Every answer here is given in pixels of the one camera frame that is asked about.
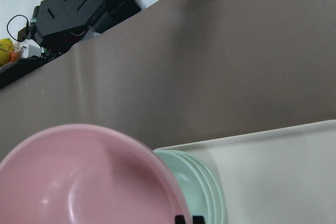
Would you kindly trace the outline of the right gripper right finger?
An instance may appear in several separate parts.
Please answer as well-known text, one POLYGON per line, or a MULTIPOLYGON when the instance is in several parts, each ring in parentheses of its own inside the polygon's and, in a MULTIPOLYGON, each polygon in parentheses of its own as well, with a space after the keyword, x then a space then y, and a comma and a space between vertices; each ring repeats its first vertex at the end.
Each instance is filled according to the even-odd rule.
POLYGON ((205 219, 203 216, 192 216, 193 224, 205 224, 205 219))

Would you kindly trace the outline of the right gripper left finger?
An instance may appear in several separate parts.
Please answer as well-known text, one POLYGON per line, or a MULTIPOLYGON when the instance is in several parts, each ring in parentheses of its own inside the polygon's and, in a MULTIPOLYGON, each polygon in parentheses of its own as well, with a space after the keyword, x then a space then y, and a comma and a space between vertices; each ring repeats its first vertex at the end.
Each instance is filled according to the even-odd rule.
POLYGON ((186 224, 185 217, 183 215, 176 215, 175 224, 186 224))

